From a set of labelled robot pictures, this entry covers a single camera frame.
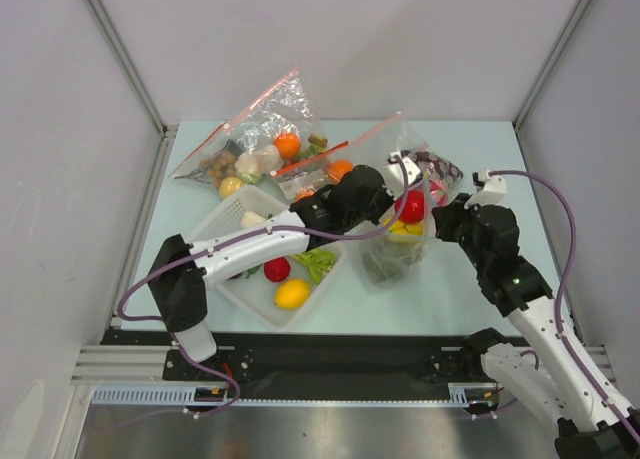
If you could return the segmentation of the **yellow fake banana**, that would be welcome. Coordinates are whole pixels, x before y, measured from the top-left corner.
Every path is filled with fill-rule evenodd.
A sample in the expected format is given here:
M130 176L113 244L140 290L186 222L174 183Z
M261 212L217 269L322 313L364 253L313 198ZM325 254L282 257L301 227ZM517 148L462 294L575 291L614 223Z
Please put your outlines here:
M408 224L401 220L387 218L382 225L389 225L386 234L394 242L419 242L424 238L423 222Z

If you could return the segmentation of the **red fake apple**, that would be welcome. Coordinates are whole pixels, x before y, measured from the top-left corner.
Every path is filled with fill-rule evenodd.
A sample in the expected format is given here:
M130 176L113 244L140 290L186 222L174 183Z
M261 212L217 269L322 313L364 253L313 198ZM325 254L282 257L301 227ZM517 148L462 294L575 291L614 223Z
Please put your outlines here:
M405 205L401 208L401 199L394 204L396 212L400 212L399 219L404 224L416 224L421 222L426 215L426 200L422 191L414 189L408 192Z

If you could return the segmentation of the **blue zip clear bag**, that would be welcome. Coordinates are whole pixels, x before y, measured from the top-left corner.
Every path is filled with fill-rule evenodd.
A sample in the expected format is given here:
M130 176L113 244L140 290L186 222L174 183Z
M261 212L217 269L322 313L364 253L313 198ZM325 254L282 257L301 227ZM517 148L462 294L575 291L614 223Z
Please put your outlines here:
M435 241L429 182L412 186L402 216L383 234L356 242L359 268L370 288L390 288L417 272Z

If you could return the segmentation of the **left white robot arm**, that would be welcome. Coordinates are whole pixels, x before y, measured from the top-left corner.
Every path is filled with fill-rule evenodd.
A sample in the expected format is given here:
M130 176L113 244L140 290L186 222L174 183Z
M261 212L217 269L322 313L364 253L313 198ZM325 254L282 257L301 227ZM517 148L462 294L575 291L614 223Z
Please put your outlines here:
M272 259L327 244L356 240L353 229L377 224L409 189L401 160L378 170L358 165L334 186L301 199L274 217L226 236L189 244L175 235L164 241L147 276L166 330L199 379L220 367L218 347L206 323L207 288Z

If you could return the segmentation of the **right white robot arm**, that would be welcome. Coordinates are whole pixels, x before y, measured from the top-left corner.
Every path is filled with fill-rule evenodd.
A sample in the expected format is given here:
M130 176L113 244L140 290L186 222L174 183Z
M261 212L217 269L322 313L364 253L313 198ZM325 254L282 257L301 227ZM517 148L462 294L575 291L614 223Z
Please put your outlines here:
M482 295L514 326L542 362L526 363L492 328L465 340L463 372L505 386L557 434L561 458L636 458L639 411L607 379L554 309L541 273L520 254L514 213L499 205L467 207L469 195L433 210L436 236L457 244L476 271Z

